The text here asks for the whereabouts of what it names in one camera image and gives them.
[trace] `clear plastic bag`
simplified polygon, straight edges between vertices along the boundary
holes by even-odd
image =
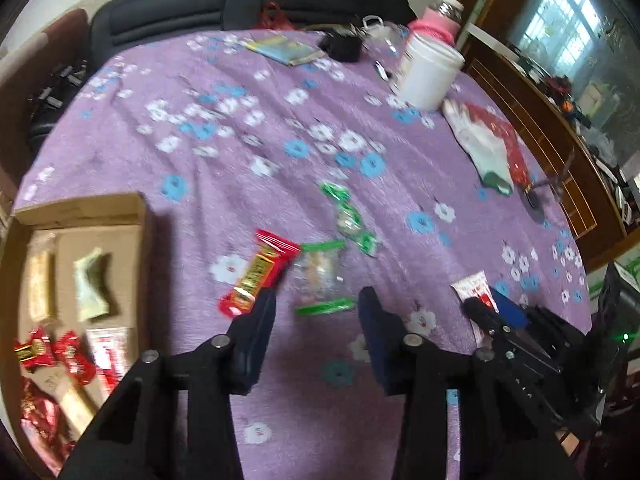
[[[296,295],[293,307],[302,316],[332,314],[354,307],[347,297],[342,276],[344,240],[302,245],[296,259],[293,286]]]

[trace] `red plastic bag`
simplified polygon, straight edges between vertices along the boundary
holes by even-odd
[[[274,10],[273,15],[270,15],[270,10]],[[289,21],[284,10],[276,2],[269,2],[265,4],[260,12],[260,19],[258,25],[255,28],[268,28],[270,30],[296,30],[293,23]]]
[[[518,142],[518,134],[509,121],[496,117],[484,108],[465,103],[469,110],[469,118],[475,123],[484,123],[492,133],[504,141],[507,148],[507,161],[509,163],[509,173],[514,184],[527,189],[530,184],[529,170],[524,161]]]

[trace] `cardboard tray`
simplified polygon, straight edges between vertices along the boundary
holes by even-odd
[[[87,328],[132,327],[130,348],[134,361],[148,348],[145,325],[148,251],[151,215],[141,195],[117,194],[61,200],[18,209],[12,217],[0,260],[0,390],[16,441],[29,465],[43,478],[51,472],[31,447],[20,426],[20,376],[31,379],[52,394],[56,381],[66,376],[62,364],[39,367],[33,374],[18,363],[14,341],[24,342],[35,323],[28,312],[28,258],[41,242],[54,248],[53,298],[57,322],[47,325],[55,340],[67,330],[82,338]],[[78,322],[74,261],[94,247],[107,254],[104,268],[107,316]],[[84,387],[96,408],[103,402],[98,377]]]

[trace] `red snack package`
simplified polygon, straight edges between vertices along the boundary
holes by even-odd
[[[504,141],[507,148],[507,161],[509,162],[509,173],[514,184],[518,184],[523,189],[527,189],[530,184],[529,170],[520,151],[518,134],[509,121],[496,117],[484,108],[465,103],[469,110],[469,118],[475,123],[484,123],[492,133]]]
[[[260,289],[273,285],[280,271],[300,253],[299,245],[268,231],[258,229],[255,237],[260,250],[238,284],[218,302],[220,312],[229,317],[250,312]]]
[[[58,476],[75,442],[67,442],[58,431],[61,409],[57,402],[46,396],[30,379],[22,378],[20,426],[51,472]]]
[[[18,361],[26,370],[31,370],[34,366],[55,366],[57,364],[51,353],[49,336],[40,325],[29,332],[29,340],[25,344],[16,340],[14,351]]]
[[[129,332],[126,327],[92,328],[86,331],[105,399],[131,368]]]
[[[95,365],[80,352],[80,339],[73,330],[53,343],[53,353],[62,361],[78,384],[85,386],[95,377]]]

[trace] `purple tablecloth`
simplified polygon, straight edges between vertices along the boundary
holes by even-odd
[[[226,330],[216,303],[254,254],[257,227],[296,242],[336,237],[321,179],[351,190],[380,241],[376,258],[350,243],[354,295],[374,286],[410,330],[442,348],[475,348],[450,284],[480,270],[512,300],[589,328],[582,261],[549,193],[541,226],[517,194],[484,189],[442,115],[399,103],[367,55],[354,65],[321,59],[287,68],[237,40],[192,34],[111,59],[49,136],[17,200],[22,207],[133,190],[146,196],[158,216],[155,345],[187,351]],[[495,106],[466,75],[450,96]],[[522,149],[532,176],[542,176]],[[356,311],[301,318],[292,294],[289,276],[260,382],[232,399],[246,478],[390,478],[404,399],[385,399],[377,386]],[[456,478],[455,392],[449,403]]]

